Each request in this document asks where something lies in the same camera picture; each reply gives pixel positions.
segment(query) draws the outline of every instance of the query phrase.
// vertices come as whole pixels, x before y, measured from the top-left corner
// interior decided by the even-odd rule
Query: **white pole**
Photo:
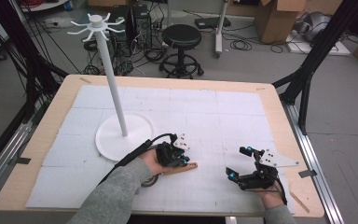
[[[112,62],[110,61],[109,52],[107,50],[106,40],[100,32],[94,33],[97,39],[98,50],[100,51],[101,58],[103,59],[103,67],[105,69],[109,89],[112,93],[113,103],[115,104],[118,121],[120,123],[123,136],[128,135],[126,120],[124,120],[123,108],[121,107],[120,98],[118,97],[115,73],[113,72]]]

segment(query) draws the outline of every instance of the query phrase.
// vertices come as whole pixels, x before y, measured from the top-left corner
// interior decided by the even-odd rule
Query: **person's arm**
[[[126,166],[118,167],[89,195],[68,224],[127,223],[133,197],[141,183],[171,169],[158,164],[155,149],[147,151]]]
[[[264,219],[267,224],[296,224],[289,209],[283,203],[280,192],[275,187],[266,190],[256,189],[255,193],[260,196],[266,208]]]

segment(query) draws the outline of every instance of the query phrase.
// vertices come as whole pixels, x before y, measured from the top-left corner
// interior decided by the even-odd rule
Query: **stool leg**
[[[179,49],[178,50],[178,65],[185,64],[185,50]]]

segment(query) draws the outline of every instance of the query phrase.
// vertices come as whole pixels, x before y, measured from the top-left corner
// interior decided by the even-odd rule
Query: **computer tower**
[[[124,20],[119,25],[109,25],[110,28],[117,31],[125,30],[123,33],[115,33],[109,31],[112,39],[115,56],[131,56],[131,43],[135,38],[135,30],[132,22],[131,7],[115,5],[110,12],[108,22],[119,22]]]
[[[132,6],[133,23],[135,25],[135,35],[139,46],[143,49],[152,48],[152,29],[151,17],[147,5],[138,4]]]

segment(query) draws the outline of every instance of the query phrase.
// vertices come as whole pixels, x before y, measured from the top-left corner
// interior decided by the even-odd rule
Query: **human hand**
[[[267,189],[250,189],[250,191],[260,196],[260,199],[266,209],[284,205],[281,195],[282,190],[276,181],[274,185]]]
[[[158,175],[163,172],[172,171],[173,167],[163,167],[158,163],[156,149],[147,150],[141,156],[139,156],[144,163],[149,167],[153,175]]]

